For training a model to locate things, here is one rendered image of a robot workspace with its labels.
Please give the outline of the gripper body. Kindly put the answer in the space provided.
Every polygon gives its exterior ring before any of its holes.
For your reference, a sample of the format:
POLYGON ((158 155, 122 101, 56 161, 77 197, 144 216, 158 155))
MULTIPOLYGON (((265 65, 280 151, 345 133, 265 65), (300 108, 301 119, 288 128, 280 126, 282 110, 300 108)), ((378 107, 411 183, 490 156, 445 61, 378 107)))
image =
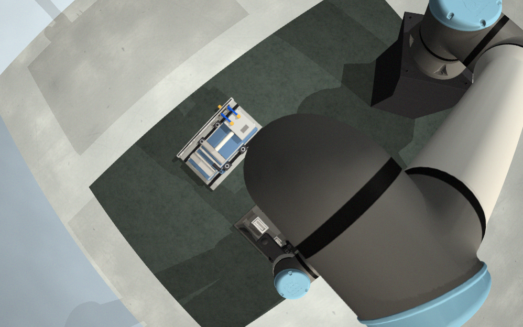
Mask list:
MULTIPOLYGON (((289 246, 287 247, 287 245, 284 245, 283 247, 283 250, 286 252, 286 253, 289 253, 289 254, 293 254, 294 252, 291 251, 291 249, 289 248, 289 246)), ((295 253, 293 255, 296 255, 295 253)))

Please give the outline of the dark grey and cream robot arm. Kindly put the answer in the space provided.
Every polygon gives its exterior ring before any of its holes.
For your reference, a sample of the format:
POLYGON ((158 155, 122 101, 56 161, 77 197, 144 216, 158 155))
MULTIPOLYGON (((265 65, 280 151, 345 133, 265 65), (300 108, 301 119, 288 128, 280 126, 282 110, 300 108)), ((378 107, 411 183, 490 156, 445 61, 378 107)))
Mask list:
POLYGON ((523 30, 502 0, 429 0, 408 52, 473 83, 405 170, 346 123, 291 114, 253 138, 244 180, 299 251, 257 240, 282 297, 321 276, 367 327, 460 327, 491 289, 477 251, 523 128, 523 30))

